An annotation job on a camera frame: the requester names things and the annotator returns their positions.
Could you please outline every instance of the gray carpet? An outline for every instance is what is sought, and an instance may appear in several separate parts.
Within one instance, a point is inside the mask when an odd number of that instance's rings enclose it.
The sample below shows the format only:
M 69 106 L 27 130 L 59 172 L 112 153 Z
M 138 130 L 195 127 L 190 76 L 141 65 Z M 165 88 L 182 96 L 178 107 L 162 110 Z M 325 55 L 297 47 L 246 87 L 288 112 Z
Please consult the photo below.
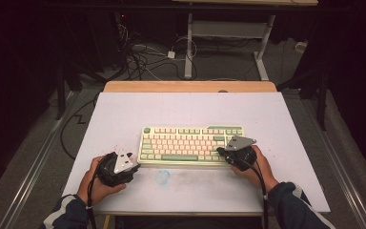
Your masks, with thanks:
M 210 80 L 216 78 L 227 78 L 237 80 L 259 80 L 253 59 L 250 53 L 257 49 L 258 43 L 252 41 L 244 48 L 229 48 L 226 51 L 214 53 L 209 50 L 199 50 L 194 64 L 197 70 L 196 80 Z M 279 45 L 270 45 L 266 51 L 264 62 L 271 80 L 278 84 L 291 78 L 301 54 L 294 52 L 295 42 L 289 40 Z M 168 49 L 162 46 L 152 45 L 158 51 L 166 52 Z M 160 57 L 147 55 L 151 61 Z M 175 62 L 182 76 L 183 62 Z M 124 74 L 119 80 L 128 76 Z M 143 80 L 177 80 L 175 67 L 165 65 L 151 70 L 151 73 L 144 73 Z M 61 146 L 59 139 L 60 130 L 64 127 L 68 118 L 71 121 L 64 129 L 64 143 L 72 156 L 76 156 L 84 133 L 89 125 L 93 111 L 93 104 L 87 105 L 78 112 L 79 116 L 71 116 L 79 108 L 94 99 L 100 92 L 102 86 L 94 83 L 88 77 L 82 75 L 84 84 L 82 92 L 71 94 L 68 99 L 68 109 L 65 117 L 56 121 L 55 95 L 52 97 L 50 107 L 30 129 L 28 137 L 24 140 L 18 152 L 11 161 L 8 170 L 0 180 L 0 223 L 5 214 L 16 199 L 16 194 L 22 185 L 22 181 L 28 176 L 33 162 L 39 156 L 39 152 L 47 149 L 44 157 L 44 166 L 36 174 L 38 179 L 30 185 L 30 193 L 24 196 L 24 201 L 19 205 L 18 215 L 13 215 L 9 228 L 36 228 L 41 221 L 49 214 L 55 202 L 60 198 L 62 190 L 67 182 L 71 171 L 73 160 L 67 156 Z M 290 114 L 295 123 L 296 129 L 301 137 L 306 152 L 312 161 L 316 175 L 324 190 L 326 199 L 331 207 L 331 213 L 325 217 L 336 228 L 366 228 L 366 161 L 348 132 L 341 116 L 336 111 L 336 104 L 328 94 L 328 107 L 326 113 L 326 132 L 321 132 L 315 123 L 314 101 L 301 100 L 297 90 L 286 90 L 283 92 Z M 355 192 L 351 195 L 350 185 L 344 185 L 344 174 L 339 172 L 338 163 L 332 162 L 330 152 L 340 158 L 341 170 L 346 172 L 346 178 L 351 181 Z M 361 205 L 355 205 L 351 199 L 358 197 Z M 99 228 L 103 223 L 103 216 L 97 218 Z M 275 218 L 270 217 L 270 228 L 279 228 Z

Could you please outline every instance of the sleeve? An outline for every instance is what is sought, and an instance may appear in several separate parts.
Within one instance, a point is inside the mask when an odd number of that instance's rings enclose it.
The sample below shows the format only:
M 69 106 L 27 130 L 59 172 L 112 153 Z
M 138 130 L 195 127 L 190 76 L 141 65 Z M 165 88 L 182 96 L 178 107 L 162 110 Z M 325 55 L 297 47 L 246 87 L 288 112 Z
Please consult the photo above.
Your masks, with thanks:
M 291 182 L 277 184 L 269 193 L 269 204 L 282 229 L 335 228 L 312 208 L 302 189 Z
M 87 228 L 89 223 L 85 203 L 77 195 L 60 198 L 42 228 Z

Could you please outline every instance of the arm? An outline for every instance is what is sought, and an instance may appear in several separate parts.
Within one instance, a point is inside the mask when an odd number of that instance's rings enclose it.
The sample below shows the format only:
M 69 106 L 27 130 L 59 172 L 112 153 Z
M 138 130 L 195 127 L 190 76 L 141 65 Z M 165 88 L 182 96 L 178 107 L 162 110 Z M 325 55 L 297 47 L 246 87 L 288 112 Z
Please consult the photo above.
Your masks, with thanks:
M 263 176 L 269 204 L 274 207 L 275 217 L 283 229 L 296 228 L 334 228 L 334 226 L 316 212 L 310 205 L 302 189 L 295 184 L 281 182 L 275 179 L 269 161 L 257 146 L 252 146 L 257 156 L 256 170 Z M 253 170 L 244 172 L 232 167 L 235 174 L 245 177 L 252 184 L 260 187 L 260 181 Z
M 91 162 L 91 168 L 83 176 L 76 195 L 67 195 L 59 199 L 51 214 L 44 220 L 40 228 L 86 228 L 89 223 L 86 206 L 88 203 L 88 185 L 102 156 Z M 126 184 L 109 187 L 96 178 L 91 192 L 92 204 L 99 203 L 108 195 L 115 194 L 126 188 Z

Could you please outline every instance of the white metal frame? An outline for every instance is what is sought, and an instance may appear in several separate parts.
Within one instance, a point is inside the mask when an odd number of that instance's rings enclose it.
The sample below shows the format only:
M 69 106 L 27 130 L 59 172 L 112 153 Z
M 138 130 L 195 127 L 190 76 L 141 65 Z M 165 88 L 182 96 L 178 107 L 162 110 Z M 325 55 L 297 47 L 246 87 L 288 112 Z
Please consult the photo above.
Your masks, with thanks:
M 266 50 L 267 42 L 272 31 L 275 15 L 269 17 L 267 23 L 243 23 L 243 22 L 213 22 L 213 21 L 193 21 L 193 14 L 189 13 L 187 31 L 187 52 L 184 77 L 192 78 L 193 66 L 193 36 L 218 36 L 218 37 L 238 37 L 238 38 L 261 38 L 259 52 L 254 52 L 254 61 L 257 66 L 260 79 L 269 80 L 263 64 L 263 54 Z

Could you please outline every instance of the space bar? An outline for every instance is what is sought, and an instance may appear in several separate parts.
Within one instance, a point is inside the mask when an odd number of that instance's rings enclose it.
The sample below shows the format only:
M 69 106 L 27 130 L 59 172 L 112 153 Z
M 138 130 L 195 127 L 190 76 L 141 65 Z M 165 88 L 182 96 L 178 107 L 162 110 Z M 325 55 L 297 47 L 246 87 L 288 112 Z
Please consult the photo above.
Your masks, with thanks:
M 162 160 L 198 161 L 198 157 L 197 156 L 163 155 Z

